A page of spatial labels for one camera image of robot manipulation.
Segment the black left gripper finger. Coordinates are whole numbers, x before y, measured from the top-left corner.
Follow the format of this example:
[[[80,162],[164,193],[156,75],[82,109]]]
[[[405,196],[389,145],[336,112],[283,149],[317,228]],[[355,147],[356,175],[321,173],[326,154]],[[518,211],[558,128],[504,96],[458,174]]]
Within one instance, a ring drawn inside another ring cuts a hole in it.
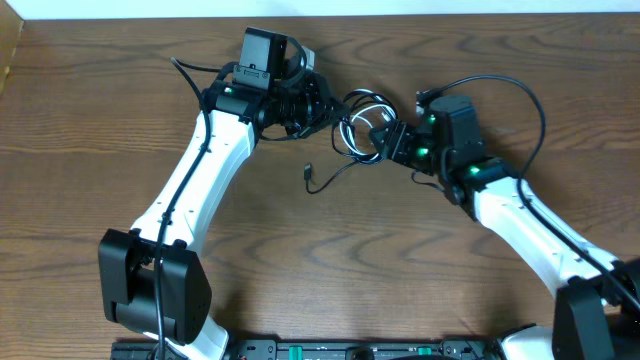
[[[320,115],[317,119],[312,120],[305,125],[299,132],[300,139],[306,139],[311,135],[346,120],[348,115],[345,113],[327,112]]]
[[[341,99],[330,97],[326,105],[326,114],[329,118],[344,118],[350,115],[350,107]]]

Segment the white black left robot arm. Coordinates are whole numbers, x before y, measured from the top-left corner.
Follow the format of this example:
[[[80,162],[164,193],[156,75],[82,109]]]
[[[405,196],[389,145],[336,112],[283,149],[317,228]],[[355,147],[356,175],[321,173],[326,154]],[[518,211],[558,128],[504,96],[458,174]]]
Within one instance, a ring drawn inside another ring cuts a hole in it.
[[[347,106],[296,39],[248,28],[241,56],[196,88],[199,114],[167,183],[130,229],[98,246],[106,318],[144,334],[114,344],[115,359],[220,359],[228,332],[210,316],[212,290],[200,261],[209,225],[235,173],[264,131],[301,140],[346,118]]]

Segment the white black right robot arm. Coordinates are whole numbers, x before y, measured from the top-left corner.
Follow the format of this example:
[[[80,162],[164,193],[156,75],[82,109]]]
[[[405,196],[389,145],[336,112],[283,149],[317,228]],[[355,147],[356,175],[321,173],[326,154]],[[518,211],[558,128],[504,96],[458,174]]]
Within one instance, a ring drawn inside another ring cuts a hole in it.
[[[501,158],[491,156],[467,96],[420,99],[413,126],[369,132],[385,159],[437,177],[445,197],[527,263],[555,300],[552,328],[500,337],[497,359],[636,359],[639,263],[590,243],[551,211]]]

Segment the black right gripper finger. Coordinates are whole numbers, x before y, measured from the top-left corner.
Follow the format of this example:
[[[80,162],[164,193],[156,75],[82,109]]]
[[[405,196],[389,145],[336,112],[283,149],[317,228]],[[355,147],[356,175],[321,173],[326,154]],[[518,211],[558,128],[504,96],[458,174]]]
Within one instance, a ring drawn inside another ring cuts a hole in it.
[[[370,138],[376,152],[384,159],[390,160],[395,147],[394,133],[385,138]]]
[[[400,125],[399,122],[387,122],[381,127],[375,127],[369,130],[370,138],[385,138],[396,131],[396,128]]]

